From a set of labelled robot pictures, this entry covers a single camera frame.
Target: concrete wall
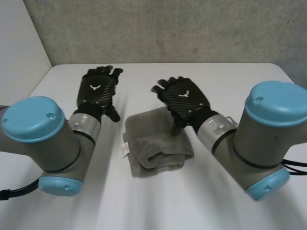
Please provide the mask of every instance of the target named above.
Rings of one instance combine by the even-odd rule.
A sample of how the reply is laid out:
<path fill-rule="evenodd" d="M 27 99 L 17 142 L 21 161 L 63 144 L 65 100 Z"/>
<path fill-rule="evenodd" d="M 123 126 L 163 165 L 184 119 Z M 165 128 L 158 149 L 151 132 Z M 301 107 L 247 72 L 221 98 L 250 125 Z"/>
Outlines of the concrete wall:
<path fill-rule="evenodd" d="M 51 64 L 22 0 L 0 0 L 0 105 L 32 93 Z"/>
<path fill-rule="evenodd" d="M 306 0 L 24 2 L 53 65 L 269 62 L 307 86 Z"/>

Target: black ring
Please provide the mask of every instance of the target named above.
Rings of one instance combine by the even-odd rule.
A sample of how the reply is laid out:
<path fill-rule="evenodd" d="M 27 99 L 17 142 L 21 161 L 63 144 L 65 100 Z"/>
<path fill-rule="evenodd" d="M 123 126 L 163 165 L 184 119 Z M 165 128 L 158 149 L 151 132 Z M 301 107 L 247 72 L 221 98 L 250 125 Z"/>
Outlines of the black ring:
<path fill-rule="evenodd" d="M 214 145 L 212 146 L 211 149 L 211 153 L 214 155 L 216 148 L 219 146 L 219 144 L 222 142 L 222 140 L 224 140 L 226 137 L 228 137 L 230 134 L 233 134 L 236 132 L 236 128 L 235 129 L 230 129 L 227 132 L 225 132 L 223 135 L 221 135 L 216 142 L 214 143 Z"/>
<path fill-rule="evenodd" d="M 83 137 L 89 139 L 94 145 L 96 145 L 96 142 L 95 142 L 94 138 L 92 138 L 90 135 L 88 135 L 86 133 L 83 133 L 81 131 L 78 131 L 78 130 L 73 130 L 73 133 L 74 134 L 78 134 L 80 136 L 83 136 Z"/>
<path fill-rule="evenodd" d="M 59 173 L 61 171 L 64 171 L 64 170 L 68 169 L 69 167 L 71 167 L 78 160 L 78 158 L 80 157 L 80 154 L 81 154 L 81 146 L 79 147 L 79 152 L 78 152 L 77 157 L 70 164 L 66 165 L 64 168 L 61 168 L 61 169 L 57 169 L 57 170 L 44 170 L 44 171 L 48 172 L 48 173 Z"/>
<path fill-rule="evenodd" d="M 272 166 L 261 166 L 261 165 L 257 165 L 257 164 L 254 164 L 254 163 L 249 162 L 249 161 L 247 161 L 246 159 L 244 159 L 244 158 L 237 152 L 237 150 L 235 149 L 235 147 L 234 147 L 234 152 L 235 152 L 236 155 L 240 158 L 240 160 L 242 160 L 245 164 L 247 164 L 247 165 L 249 165 L 249 166 L 252 166 L 252 167 L 254 167 L 254 168 L 258 168 L 258 169 L 274 169 L 274 168 L 276 168 L 276 167 L 279 165 L 279 163 L 276 164 L 276 165 L 272 165 Z"/>
<path fill-rule="evenodd" d="M 3 106 L 3 107 L 0 108 L 0 111 L 1 111 L 2 109 L 8 108 L 8 107 L 9 107 L 9 106 Z"/>

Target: table surface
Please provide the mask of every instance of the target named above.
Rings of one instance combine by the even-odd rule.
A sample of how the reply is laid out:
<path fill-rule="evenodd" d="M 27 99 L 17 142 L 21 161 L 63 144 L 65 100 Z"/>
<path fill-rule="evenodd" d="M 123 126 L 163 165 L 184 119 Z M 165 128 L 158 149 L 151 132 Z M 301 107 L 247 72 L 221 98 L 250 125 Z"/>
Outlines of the table surface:
<path fill-rule="evenodd" d="M 101 66 L 53 67 L 33 91 L 54 99 L 70 117 L 76 109 L 81 76 Z M 159 79 L 191 78 L 212 109 L 240 120 L 251 88 L 262 81 L 291 81 L 273 64 L 113 64 L 123 68 L 114 105 L 119 123 L 103 117 L 102 129 L 81 193 L 56 197 L 36 190 L 0 202 L 2 230 L 306 230 L 307 183 L 292 176 L 275 195 L 251 200 L 186 128 L 195 151 L 177 171 L 132 178 L 128 158 L 121 157 L 128 116 L 162 107 L 150 92 Z M 290 160 L 307 161 L 306 145 L 292 147 Z M 30 158 L 0 153 L 0 187 L 16 189 L 40 176 Z"/>

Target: blue cap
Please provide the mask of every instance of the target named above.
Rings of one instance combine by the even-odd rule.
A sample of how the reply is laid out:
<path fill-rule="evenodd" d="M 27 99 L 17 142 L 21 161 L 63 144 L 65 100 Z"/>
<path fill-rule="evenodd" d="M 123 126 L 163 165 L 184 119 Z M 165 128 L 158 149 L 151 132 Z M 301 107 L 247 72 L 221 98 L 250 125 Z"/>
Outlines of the blue cap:
<path fill-rule="evenodd" d="M 265 81 L 250 91 L 245 111 L 271 127 L 293 127 L 307 121 L 307 90 L 298 85 Z"/>
<path fill-rule="evenodd" d="M 64 126 L 65 116 L 48 97 L 30 97 L 9 107 L 2 116 L 4 133 L 13 140 L 35 143 L 56 135 Z"/>
<path fill-rule="evenodd" d="M 38 182 L 41 190 L 55 196 L 75 196 L 80 192 L 82 185 L 82 181 L 56 176 L 42 176 Z"/>
<path fill-rule="evenodd" d="M 253 200 L 263 200 L 280 189 L 289 179 L 290 173 L 285 168 L 282 168 L 253 184 L 251 187 L 247 188 L 245 192 L 253 198 Z"/>

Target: folded towel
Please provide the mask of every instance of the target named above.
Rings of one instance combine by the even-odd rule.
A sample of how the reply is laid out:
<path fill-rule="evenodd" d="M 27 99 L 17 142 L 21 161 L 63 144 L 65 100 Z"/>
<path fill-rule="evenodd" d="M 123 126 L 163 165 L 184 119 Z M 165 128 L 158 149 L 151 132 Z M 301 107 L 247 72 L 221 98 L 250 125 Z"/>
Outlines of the folded towel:
<path fill-rule="evenodd" d="M 182 168 L 185 160 L 194 156 L 185 130 L 171 135 L 173 118 L 166 107 L 130 116 L 125 126 L 132 176 L 146 177 Z"/>

